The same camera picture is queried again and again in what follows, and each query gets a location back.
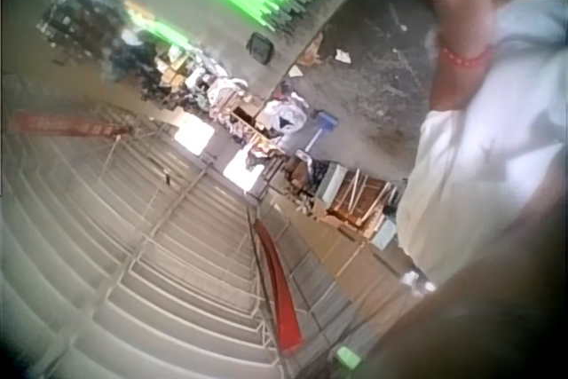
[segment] person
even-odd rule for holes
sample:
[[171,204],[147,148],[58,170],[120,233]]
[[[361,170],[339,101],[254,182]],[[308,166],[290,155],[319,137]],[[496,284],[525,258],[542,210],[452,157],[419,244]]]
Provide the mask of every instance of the person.
[[397,228],[440,286],[516,218],[564,197],[568,0],[433,2],[438,65]]
[[434,3],[442,52],[398,238],[438,289],[351,378],[554,375],[566,352],[568,0]]

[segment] red bracelet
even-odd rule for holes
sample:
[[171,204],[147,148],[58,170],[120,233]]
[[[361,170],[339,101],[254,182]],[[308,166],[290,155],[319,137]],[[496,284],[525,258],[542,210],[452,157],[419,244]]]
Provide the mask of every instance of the red bracelet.
[[466,59],[456,55],[446,47],[442,46],[440,50],[444,53],[446,57],[448,57],[456,66],[464,67],[464,68],[475,68],[479,66],[483,66],[492,56],[493,56],[493,48],[491,46],[487,46],[483,52],[477,55],[475,58]]

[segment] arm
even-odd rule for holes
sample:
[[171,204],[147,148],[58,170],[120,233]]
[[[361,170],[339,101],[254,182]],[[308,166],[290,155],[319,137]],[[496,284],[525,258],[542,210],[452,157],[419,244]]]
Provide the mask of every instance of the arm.
[[[495,9],[508,0],[433,0],[440,21],[439,41],[464,59],[480,55],[493,40]],[[446,55],[438,67],[430,92],[430,109],[465,108],[485,80],[489,61],[479,67],[456,66]]]

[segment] fabric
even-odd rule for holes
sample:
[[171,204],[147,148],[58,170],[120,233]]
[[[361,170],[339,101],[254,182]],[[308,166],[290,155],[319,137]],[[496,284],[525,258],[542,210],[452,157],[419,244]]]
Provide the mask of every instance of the fabric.
[[434,284],[518,217],[564,148],[567,30],[568,0],[512,2],[469,107],[427,115],[397,222],[401,248]]

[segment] white cloth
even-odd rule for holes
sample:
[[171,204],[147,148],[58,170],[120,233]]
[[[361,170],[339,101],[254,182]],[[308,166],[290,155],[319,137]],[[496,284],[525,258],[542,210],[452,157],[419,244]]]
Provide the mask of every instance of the white cloth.
[[509,225],[566,140],[568,0],[516,0],[464,111],[435,112],[398,206],[401,248],[440,285]]

